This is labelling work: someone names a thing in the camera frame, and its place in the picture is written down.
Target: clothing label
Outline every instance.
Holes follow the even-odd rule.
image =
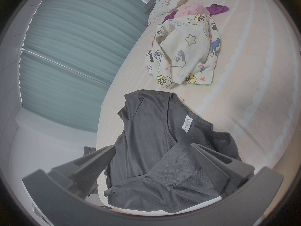
[[[184,124],[182,126],[182,129],[184,131],[186,131],[186,133],[188,132],[189,128],[190,128],[190,125],[191,125],[191,122],[193,121],[193,119],[191,117],[189,117],[189,115],[186,115],[186,118],[185,118],[185,121],[184,121]]]

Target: purple cloth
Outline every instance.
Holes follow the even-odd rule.
[[[229,10],[228,7],[226,6],[221,6],[221,5],[217,5],[217,4],[212,4],[210,7],[207,8],[207,10],[210,13],[210,16],[212,15],[216,15],[219,13],[223,13]]]
[[[207,7],[207,10],[209,11],[210,16],[212,16],[212,15],[216,15],[216,14],[219,14],[219,13],[226,12],[226,11],[229,10],[229,8],[226,7],[226,6],[222,6],[222,5],[212,4],[212,5],[210,5],[210,7]],[[175,16],[175,14],[177,13],[177,11],[173,11],[170,15],[167,15],[167,16],[164,18],[163,23],[164,23],[166,20],[169,20],[169,19],[174,18],[174,16]]]

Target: cartoon print blanket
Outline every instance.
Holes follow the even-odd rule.
[[[190,15],[159,24],[146,67],[163,88],[182,82],[211,85],[220,50],[220,38],[208,15]]]

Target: pillow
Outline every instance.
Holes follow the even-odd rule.
[[[157,17],[183,5],[185,1],[186,0],[157,0],[155,7],[148,17],[148,24],[154,21]]]

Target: teal curtain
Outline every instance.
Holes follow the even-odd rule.
[[[43,0],[20,60],[22,106],[97,132],[101,103],[146,29],[141,0]]]

